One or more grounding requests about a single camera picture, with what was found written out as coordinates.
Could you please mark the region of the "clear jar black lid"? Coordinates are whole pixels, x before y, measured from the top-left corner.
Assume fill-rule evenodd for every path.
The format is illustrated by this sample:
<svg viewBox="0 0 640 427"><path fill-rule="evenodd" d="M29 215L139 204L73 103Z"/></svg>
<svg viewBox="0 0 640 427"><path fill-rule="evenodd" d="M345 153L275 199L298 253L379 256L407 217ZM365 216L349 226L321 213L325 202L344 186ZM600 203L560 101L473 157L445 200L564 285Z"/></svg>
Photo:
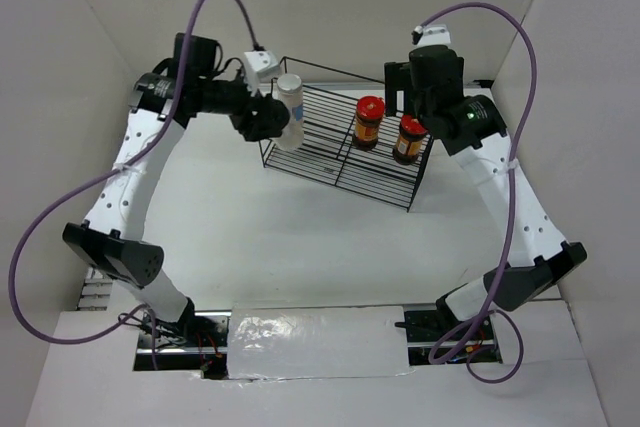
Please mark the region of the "clear jar black lid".
<svg viewBox="0 0 640 427"><path fill-rule="evenodd" d="M273 138L276 146L283 151L294 151L304 142L304 106L291 109L291 117L280 137Z"/></svg>

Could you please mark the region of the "red lid sauce jar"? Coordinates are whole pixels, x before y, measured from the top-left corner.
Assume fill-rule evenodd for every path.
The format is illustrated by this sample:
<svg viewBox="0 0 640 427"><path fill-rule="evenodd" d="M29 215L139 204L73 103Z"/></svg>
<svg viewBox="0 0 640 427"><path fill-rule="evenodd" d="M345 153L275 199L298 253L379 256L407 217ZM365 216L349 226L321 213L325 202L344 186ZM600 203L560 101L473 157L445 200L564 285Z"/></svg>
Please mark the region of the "red lid sauce jar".
<svg viewBox="0 0 640 427"><path fill-rule="evenodd" d="M377 145L384 116L385 102L381 97L369 95L357 101L352 134L352 144L357 149L370 151Z"/></svg>
<svg viewBox="0 0 640 427"><path fill-rule="evenodd" d="M392 155L401 165L410 165L416 161L424 139L429 131L419 120L409 114L404 114L399 123L399 133Z"/></svg>

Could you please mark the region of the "clear jar white beads silver lid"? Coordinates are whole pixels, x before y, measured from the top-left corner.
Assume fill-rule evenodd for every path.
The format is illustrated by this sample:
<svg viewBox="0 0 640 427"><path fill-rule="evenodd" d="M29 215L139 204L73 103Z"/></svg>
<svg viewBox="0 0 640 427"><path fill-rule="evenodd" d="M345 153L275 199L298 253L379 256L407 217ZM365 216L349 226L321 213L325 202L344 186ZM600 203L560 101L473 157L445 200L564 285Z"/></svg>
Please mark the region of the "clear jar white beads silver lid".
<svg viewBox="0 0 640 427"><path fill-rule="evenodd" d="M277 97L290 110L303 105L303 82L296 74L286 73L276 81Z"/></svg>

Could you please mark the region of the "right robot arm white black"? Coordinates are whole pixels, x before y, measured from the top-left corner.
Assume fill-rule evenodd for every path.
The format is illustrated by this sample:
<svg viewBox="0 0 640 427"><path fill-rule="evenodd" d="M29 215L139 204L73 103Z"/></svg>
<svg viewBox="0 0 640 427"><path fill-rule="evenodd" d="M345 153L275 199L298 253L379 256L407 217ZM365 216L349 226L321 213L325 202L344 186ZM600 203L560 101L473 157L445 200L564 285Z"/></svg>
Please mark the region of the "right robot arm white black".
<svg viewBox="0 0 640 427"><path fill-rule="evenodd" d="M512 139L493 100L465 94L463 69L463 58L444 45L419 47L407 61L384 65L388 112L402 96L410 119L468 174L510 243L498 267L437 300L436 326L448 339L468 331L484 306L512 312L587 259L583 244L568 241L553 224L511 158Z"/></svg>

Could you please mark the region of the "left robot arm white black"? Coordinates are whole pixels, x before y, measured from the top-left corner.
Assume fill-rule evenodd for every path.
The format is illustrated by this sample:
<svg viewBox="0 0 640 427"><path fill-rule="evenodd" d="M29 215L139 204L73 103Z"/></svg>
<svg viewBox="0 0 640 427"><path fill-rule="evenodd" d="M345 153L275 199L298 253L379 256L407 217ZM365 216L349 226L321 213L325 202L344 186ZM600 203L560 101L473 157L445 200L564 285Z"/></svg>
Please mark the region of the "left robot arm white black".
<svg viewBox="0 0 640 427"><path fill-rule="evenodd" d="M185 76L178 76L183 44ZM231 80L221 79L220 44L177 34L172 57L134 84L127 128L98 200L79 224L65 226L63 241L82 260L121 284L155 313L163 336L176 346L214 330L197 317L191 299L163 271L164 251L143 239L147 212L161 173L188 123L200 113L220 114L248 142L278 137L291 118L285 105L259 86L280 72L277 57L262 48L244 53Z"/></svg>

